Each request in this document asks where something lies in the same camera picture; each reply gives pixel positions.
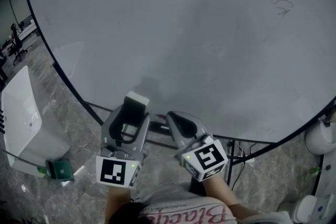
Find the white tabletop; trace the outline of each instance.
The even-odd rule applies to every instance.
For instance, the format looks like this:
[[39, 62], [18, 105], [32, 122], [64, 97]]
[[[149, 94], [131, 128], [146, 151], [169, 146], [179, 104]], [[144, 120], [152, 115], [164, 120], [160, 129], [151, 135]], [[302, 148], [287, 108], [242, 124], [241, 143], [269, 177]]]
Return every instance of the white tabletop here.
[[30, 0], [85, 101], [133, 90], [218, 135], [277, 142], [336, 95], [336, 0]]

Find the person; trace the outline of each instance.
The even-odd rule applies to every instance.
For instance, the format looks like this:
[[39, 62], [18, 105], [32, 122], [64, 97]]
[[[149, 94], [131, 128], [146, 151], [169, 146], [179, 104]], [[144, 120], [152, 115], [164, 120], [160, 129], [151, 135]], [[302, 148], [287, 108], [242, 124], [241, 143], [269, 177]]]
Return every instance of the person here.
[[287, 212], [260, 214], [239, 204], [220, 174], [190, 188], [165, 185], [131, 201], [128, 188], [110, 187], [106, 223], [279, 223], [290, 224]]

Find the marble floor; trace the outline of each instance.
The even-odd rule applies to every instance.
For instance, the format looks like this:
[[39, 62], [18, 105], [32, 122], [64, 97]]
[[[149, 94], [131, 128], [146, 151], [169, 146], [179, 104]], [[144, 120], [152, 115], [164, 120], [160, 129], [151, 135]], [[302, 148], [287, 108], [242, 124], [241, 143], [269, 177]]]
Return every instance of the marble floor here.
[[[52, 109], [61, 126], [71, 140], [71, 148], [63, 157], [69, 159], [75, 180], [62, 184], [49, 178], [37, 178], [11, 169], [7, 156], [0, 154], [0, 200], [17, 219], [42, 221], [47, 214], [57, 223], [103, 223], [108, 188], [96, 183], [95, 157], [100, 153], [100, 126], [79, 104], [52, 67], [53, 61], [40, 37], [31, 36], [26, 43], [33, 44], [27, 60], [12, 65], [13, 58], [3, 66], [9, 80], [28, 65], [33, 75], [44, 86], [50, 98], [48, 108]], [[96, 109], [105, 120], [109, 113]], [[149, 139], [174, 145], [169, 136], [149, 133]], [[317, 166], [318, 159], [308, 152], [303, 134], [273, 151], [247, 163], [237, 181], [234, 192], [240, 202], [261, 212], [275, 211], [282, 201], [295, 201], [312, 192], [315, 178], [308, 170]], [[229, 151], [228, 140], [221, 140]], [[241, 143], [248, 154], [251, 143]], [[264, 145], [252, 147], [254, 152]], [[145, 144], [149, 156], [136, 181], [132, 196], [171, 182], [190, 181], [190, 175], [174, 160], [174, 150], [152, 144]], [[233, 168], [231, 186], [236, 180], [242, 164]]]

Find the wall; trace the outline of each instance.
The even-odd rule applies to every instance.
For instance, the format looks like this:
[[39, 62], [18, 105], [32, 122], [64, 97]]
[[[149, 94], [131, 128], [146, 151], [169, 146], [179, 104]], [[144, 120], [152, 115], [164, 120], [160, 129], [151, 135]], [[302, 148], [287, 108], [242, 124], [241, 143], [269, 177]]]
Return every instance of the wall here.
[[8, 35], [12, 33], [11, 25], [16, 24], [14, 14], [9, 0], [0, 0], [0, 46], [8, 40]]
[[[22, 20], [30, 15], [30, 10], [26, 0], [10, 0], [17, 21], [20, 23]], [[12, 23], [17, 25], [17, 21], [13, 14], [9, 0], [0, 0], [0, 46], [8, 40], [8, 36], [12, 33]]]
[[10, 0], [16, 16], [17, 21], [20, 23], [30, 15], [30, 10], [27, 0]]

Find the cable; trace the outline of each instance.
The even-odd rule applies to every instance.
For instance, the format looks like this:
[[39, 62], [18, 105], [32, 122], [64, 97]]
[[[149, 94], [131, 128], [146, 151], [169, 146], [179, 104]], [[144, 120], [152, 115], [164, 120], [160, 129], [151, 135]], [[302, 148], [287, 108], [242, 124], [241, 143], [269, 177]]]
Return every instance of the cable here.
[[33, 217], [31, 217], [30, 223], [33, 223], [33, 220], [36, 221], [38, 224], [41, 224], [41, 222], [39, 222], [36, 218], [33, 218]]
[[40, 211], [40, 209], [42, 209], [42, 210], [44, 211], [44, 213], [45, 213], [44, 218], [45, 218], [45, 216], [47, 216], [47, 217], [48, 217], [48, 220], [50, 220], [51, 223], [54, 224], [53, 220], [48, 216], [47, 212], [45, 211], [45, 209], [44, 209], [43, 207], [39, 207], [39, 208], [37, 209], [37, 216], [39, 217], [38, 212]]
[[147, 155], [145, 155], [145, 158], [144, 158], [144, 159], [146, 159], [149, 156], [149, 150], [146, 150], [145, 148], [143, 148], [142, 150], [147, 151]]
[[245, 152], [244, 152], [244, 150], [243, 150], [243, 148], [237, 143], [237, 141], [235, 141], [236, 142], [236, 144], [237, 144], [237, 146], [240, 148], [240, 150], [241, 150], [241, 156], [243, 156], [243, 157], [245, 157]]
[[239, 172], [239, 174], [238, 174], [238, 176], [237, 176], [237, 179], [236, 179], [236, 181], [234, 182], [234, 184], [233, 184], [231, 190], [233, 190], [233, 188], [235, 187], [235, 185], [236, 185], [236, 183], [237, 183], [237, 181], [238, 181], [238, 179], [239, 179], [241, 173], [243, 172], [244, 168], [245, 168], [245, 162], [243, 163], [243, 167], [240, 169], [240, 172]]
[[43, 166], [40, 166], [40, 165], [37, 165], [37, 164], [35, 164], [35, 163], [29, 162], [29, 161], [27, 161], [27, 160], [25, 160], [25, 159], [22, 159], [22, 158], [20, 158], [20, 157], [18, 157], [18, 156], [16, 156], [16, 155], [14, 155], [14, 154], [12, 154], [12, 153], [10, 153], [10, 152], [4, 150], [4, 149], [2, 149], [2, 151], [3, 151], [4, 153], [7, 153], [8, 155], [10, 155], [10, 156], [12, 156], [12, 157], [18, 159], [18, 160], [21, 161], [21, 162], [24, 162], [24, 163], [33, 165], [33, 166], [35, 166], [35, 167], [37, 167], [37, 168], [40, 168], [40, 169], [44, 169], [44, 170], [46, 169], [46, 168], [43, 167]]
[[[127, 136], [127, 137], [134, 137], [134, 135], [131, 135], [131, 134], [128, 134], [128, 133], [125, 133], [125, 132], [121, 132], [121, 134], [124, 135], [124, 136]], [[177, 146], [166, 145], [166, 144], [163, 144], [163, 143], [160, 143], [160, 142], [156, 142], [156, 141], [153, 141], [153, 140], [150, 140], [150, 139], [146, 139], [145, 142], [153, 144], [153, 145], [161, 146], [161, 147], [170, 148], [172, 150], [178, 150]]]
[[249, 148], [248, 148], [248, 151], [247, 151], [247, 154], [248, 155], [251, 155], [251, 148], [253, 147], [253, 146], [255, 146], [257, 143], [254, 143], [252, 146], [250, 146]]

